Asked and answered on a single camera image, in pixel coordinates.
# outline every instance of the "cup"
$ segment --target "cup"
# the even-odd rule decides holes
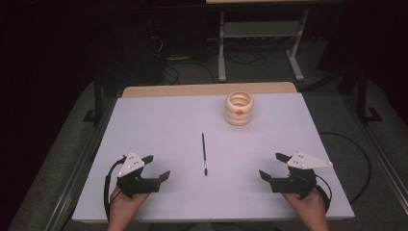
[[[225,100],[225,119],[236,126],[243,126],[252,118],[254,99],[244,91],[234,91]]]

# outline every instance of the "table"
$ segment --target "table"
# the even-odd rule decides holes
[[[245,90],[254,98],[253,117],[245,126],[230,125],[223,117],[224,100],[231,90]],[[201,133],[205,134],[208,176],[204,175]],[[303,97],[291,83],[129,88],[117,100],[74,220],[106,221],[105,175],[131,150],[155,158],[142,177],[156,178],[171,171],[135,217],[143,222],[296,218],[283,196],[261,179],[259,169],[273,177],[287,177],[287,166],[275,160],[275,152],[293,155],[301,150],[328,159]],[[334,169],[316,169],[316,173],[333,191],[327,216],[353,218]]]

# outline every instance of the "black cable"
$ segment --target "black cable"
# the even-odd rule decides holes
[[[331,188],[330,188],[329,184],[327,184],[327,182],[326,182],[321,176],[316,175],[316,174],[315,174],[315,176],[317,176],[320,180],[322,180],[322,181],[324,182],[324,184],[326,184],[327,189],[329,189],[329,192],[330,192],[329,200],[331,201],[331,198],[332,198],[332,196],[333,196],[333,193],[332,193],[332,191],[331,191]]]
[[[112,200],[109,203],[112,203],[112,201],[114,201],[120,194],[122,193],[122,191],[119,191],[114,198],[112,198]]]
[[[111,167],[111,169],[109,170],[108,175],[106,175],[106,177],[105,177],[105,186],[104,186],[104,191],[103,191],[103,203],[104,203],[104,207],[105,207],[105,214],[106,214],[106,217],[107,217],[108,220],[109,220],[109,217],[110,217],[110,210],[111,210],[111,203],[109,201],[109,186],[111,184],[111,175],[112,175],[112,172],[114,171],[115,167],[118,166],[118,165],[123,165],[123,163],[125,163],[125,160],[126,160],[126,157],[123,156],[122,159],[116,161],[114,163],[114,165]]]
[[[363,149],[363,147],[361,147],[361,145],[359,145],[356,141],[353,141],[352,139],[350,139],[350,138],[348,138],[348,137],[346,137],[346,136],[343,136],[343,135],[338,134],[338,133],[331,133],[331,132],[321,132],[321,133],[319,133],[319,134],[320,134],[320,135],[332,135],[332,136],[337,136],[337,137],[341,137],[341,138],[344,138],[344,139],[350,141],[351,143],[353,143],[354,145],[356,145],[358,149],[360,149],[361,153],[362,153],[362,154],[364,155],[364,157],[366,158],[367,165],[368,165],[368,168],[369,168],[369,169],[368,169],[368,177],[367,177],[367,179],[366,179],[366,182],[365,182],[363,188],[357,193],[356,196],[354,196],[354,198],[352,198],[351,200],[349,200],[349,203],[352,204],[352,203],[354,203],[358,198],[360,198],[360,196],[366,191],[367,187],[369,186],[369,183],[370,183],[370,180],[371,180],[371,172],[372,172],[372,170],[371,170],[371,161],[370,161],[369,155],[364,151],[364,149]]]

